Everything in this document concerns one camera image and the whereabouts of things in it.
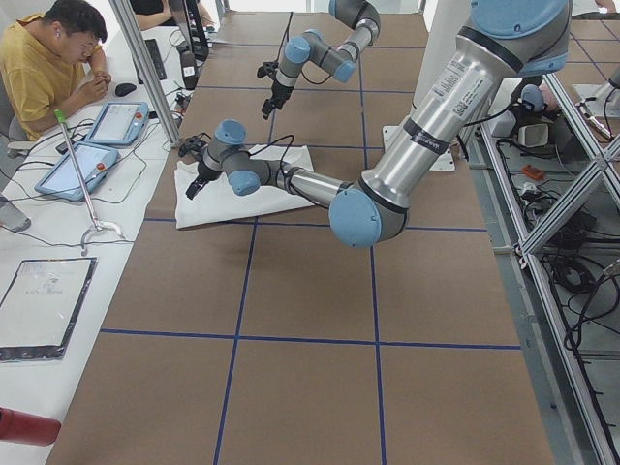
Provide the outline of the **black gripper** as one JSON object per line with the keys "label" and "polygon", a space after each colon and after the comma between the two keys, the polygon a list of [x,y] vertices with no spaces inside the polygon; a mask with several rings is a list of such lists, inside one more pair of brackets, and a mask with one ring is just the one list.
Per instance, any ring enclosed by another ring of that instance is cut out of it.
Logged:
{"label": "black gripper", "polygon": [[265,99],[263,102],[263,106],[261,109],[263,119],[268,119],[270,115],[281,108],[281,103],[286,103],[295,88],[295,79],[285,78],[284,80],[278,79],[277,77],[274,79],[271,91],[271,98]]}
{"label": "black gripper", "polygon": [[223,172],[219,161],[211,157],[203,157],[198,161],[198,176],[189,184],[185,196],[193,200],[209,182],[217,180]]}

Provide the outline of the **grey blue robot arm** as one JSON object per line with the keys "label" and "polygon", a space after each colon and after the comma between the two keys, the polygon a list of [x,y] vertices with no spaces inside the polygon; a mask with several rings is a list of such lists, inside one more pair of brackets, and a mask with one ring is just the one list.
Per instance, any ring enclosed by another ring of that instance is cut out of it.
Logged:
{"label": "grey blue robot arm", "polygon": [[276,58],[258,68],[258,78],[271,79],[271,94],[261,108],[264,119],[289,101],[308,63],[323,71],[326,79],[346,82],[356,71],[362,52],[378,40],[381,18],[370,2],[330,1],[328,12],[349,29],[346,39],[336,44],[317,28],[294,36],[286,28]]}
{"label": "grey blue robot arm", "polygon": [[198,174],[186,195],[194,197],[220,177],[238,196],[277,187],[325,207],[333,233],[348,246],[366,248],[391,239],[408,221],[415,186],[503,80],[564,67],[572,7],[569,1],[472,2],[453,57],[397,127],[378,164],[353,183],[253,158],[244,144],[244,127],[227,119],[201,150]]}

